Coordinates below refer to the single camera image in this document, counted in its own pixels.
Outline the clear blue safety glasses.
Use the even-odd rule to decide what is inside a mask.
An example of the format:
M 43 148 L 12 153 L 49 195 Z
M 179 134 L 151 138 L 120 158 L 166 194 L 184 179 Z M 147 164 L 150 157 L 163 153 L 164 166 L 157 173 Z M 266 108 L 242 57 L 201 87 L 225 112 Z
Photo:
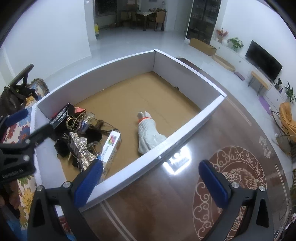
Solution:
M 112 131 L 118 132 L 118 129 L 104 120 L 97 119 L 95 114 L 89 111 L 85 114 L 79 130 L 83 135 L 86 135 L 87 133 L 99 133 L 100 135 L 105 136 L 111 134 Z

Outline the black flat television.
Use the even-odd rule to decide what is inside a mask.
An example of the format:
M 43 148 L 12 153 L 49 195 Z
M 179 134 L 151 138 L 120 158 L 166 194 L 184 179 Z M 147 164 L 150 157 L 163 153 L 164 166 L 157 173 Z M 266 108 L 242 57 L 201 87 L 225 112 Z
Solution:
M 254 41 L 251 41 L 245 57 L 249 63 L 260 70 L 271 82 L 276 80 L 282 69 L 282 65 Z

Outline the large white cardboard box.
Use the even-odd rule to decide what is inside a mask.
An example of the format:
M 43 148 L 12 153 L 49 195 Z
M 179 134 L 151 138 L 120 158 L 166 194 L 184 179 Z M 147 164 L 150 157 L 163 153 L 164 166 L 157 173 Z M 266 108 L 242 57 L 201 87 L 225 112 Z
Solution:
M 226 94 L 203 74 L 160 50 L 118 58 L 60 85 L 32 107 L 31 131 L 47 124 L 66 104 L 85 108 L 121 133 L 108 178 L 86 208 L 125 188 L 183 144 L 212 115 Z M 166 135 L 159 146 L 137 152 L 137 113 L 147 111 Z

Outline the black velvet pouch with chain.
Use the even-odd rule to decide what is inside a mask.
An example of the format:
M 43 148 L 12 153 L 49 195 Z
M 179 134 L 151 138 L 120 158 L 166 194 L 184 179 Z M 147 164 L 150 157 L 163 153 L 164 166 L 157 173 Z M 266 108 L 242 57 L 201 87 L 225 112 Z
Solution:
M 85 137 L 87 138 L 88 143 L 100 142 L 102 140 L 102 134 L 100 131 L 88 128 L 85 132 Z

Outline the red flower vase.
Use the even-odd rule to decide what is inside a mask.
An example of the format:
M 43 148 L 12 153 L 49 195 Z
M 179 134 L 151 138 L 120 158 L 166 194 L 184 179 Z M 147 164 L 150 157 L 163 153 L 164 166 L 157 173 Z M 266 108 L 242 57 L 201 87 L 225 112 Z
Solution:
M 216 30 L 217 39 L 219 43 L 222 43 L 225 37 L 228 36 L 229 32 L 225 31 L 223 28 Z

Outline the black printed box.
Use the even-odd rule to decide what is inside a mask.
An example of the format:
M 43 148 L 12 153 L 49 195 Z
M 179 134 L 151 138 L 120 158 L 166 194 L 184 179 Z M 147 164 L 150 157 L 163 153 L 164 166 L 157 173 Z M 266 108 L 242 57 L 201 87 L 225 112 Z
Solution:
M 60 125 L 64 124 L 67 118 L 75 116 L 75 108 L 72 104 L 67 103 L 51 120 L 49 124 L 53 129 L 58 128 Z

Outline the blue white toothpaste box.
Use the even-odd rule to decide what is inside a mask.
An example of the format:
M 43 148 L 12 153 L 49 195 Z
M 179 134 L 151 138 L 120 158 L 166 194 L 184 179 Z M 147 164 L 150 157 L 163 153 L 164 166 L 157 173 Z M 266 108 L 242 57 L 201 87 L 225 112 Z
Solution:
M 98 156 L 98 159 L 103 163 L 103 171 L 99 179 L 99 183 L 103 182 L 106 179 L 120 144 L 121 133 L 118 131 L 111 131 L 102 148 L 101 154 Z

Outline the green potted plant left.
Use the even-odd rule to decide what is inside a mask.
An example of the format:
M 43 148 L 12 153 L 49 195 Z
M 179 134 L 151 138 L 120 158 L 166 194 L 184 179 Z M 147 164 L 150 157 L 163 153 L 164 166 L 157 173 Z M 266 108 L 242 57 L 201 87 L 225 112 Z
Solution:
M 228 40 L 228 43 L 229 43 L 230 48 L 232 50 L 234 50 L 235 52 L 240 51 L 244 47 L 243 42 L 238 37 L 230 38 Z

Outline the white knit glove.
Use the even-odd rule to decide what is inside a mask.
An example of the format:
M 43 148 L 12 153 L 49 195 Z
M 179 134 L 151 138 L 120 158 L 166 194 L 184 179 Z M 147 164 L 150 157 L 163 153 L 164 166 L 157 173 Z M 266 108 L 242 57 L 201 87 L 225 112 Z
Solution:
M 156 122 L 148 112 L 139 112 L 138 118 L 138 152 L 144 155 L 167 137 L 160 134 L 156 129 Z

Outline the black velvet pouch with cord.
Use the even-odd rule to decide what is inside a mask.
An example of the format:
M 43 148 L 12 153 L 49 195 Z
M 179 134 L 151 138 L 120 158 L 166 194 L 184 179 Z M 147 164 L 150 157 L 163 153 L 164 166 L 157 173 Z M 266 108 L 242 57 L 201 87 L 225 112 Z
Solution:
M 56 140 L 54 148 L 58 155 L 62 158 L 70 154 L 69 140 L 67 138 L 59 138 Z

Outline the rhinestone bow hair clip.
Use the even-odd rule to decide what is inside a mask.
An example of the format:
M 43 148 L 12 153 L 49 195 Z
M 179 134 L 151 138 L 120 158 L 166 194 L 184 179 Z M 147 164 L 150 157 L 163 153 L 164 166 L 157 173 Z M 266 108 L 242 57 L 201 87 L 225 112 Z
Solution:
M 78 158 L 81 171 L 85 171 L 96 156 L 87 149 L 87 138 L 79 137 L 77 133 L 69 133 L 70 149 Z

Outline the wooden bench stool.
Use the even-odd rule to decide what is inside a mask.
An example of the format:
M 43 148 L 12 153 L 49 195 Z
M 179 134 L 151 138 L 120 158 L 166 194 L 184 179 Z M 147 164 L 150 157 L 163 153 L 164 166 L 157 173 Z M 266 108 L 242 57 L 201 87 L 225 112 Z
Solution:
M 270 85 L 266 82 L 266 80 L 257 72 L 251 71 L 251 77 L 248 82 L 248 87 L 257 87 L 256 95 L 261 95 L 269 90 Z

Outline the orange lounge chair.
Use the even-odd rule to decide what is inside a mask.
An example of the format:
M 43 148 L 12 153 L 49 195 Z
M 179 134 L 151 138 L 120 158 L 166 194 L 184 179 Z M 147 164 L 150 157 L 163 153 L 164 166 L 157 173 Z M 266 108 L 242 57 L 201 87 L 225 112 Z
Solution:
M 279 111 L 271 110 L 271 114 L 281 133 L 287 136 L 289 140 L 295 142 L 295 120 L 292 117 L 290 103 L 281 103 Z

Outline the round beige pet bed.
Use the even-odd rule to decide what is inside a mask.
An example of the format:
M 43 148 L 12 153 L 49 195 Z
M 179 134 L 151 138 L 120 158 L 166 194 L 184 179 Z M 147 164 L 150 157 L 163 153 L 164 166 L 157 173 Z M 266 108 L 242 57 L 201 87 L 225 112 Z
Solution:
M 223 59 L 222 57 L 218 56 L 218 55 L 212 55 L 212 59 L 217 62 L 219 65 L 221 65 L 222 67 L 224 67 L 225 69 L 231 71 L 231 72 L 235 72 L 236 69 L 235 67 L 230 64 L 228 61 L 226 61 L 225 59 Z

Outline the red candy wrapper pouch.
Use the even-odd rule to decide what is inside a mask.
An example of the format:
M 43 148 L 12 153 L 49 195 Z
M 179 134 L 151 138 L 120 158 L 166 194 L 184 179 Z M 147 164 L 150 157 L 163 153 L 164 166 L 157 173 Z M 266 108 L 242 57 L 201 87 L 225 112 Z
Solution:
M 86 111 L 86 109 L 80 108 L 80 107 L 77 107 L 77 106 L 75 107 L 75 114 L 80 114 L 80 113 L 82 113 L 84 111 Z

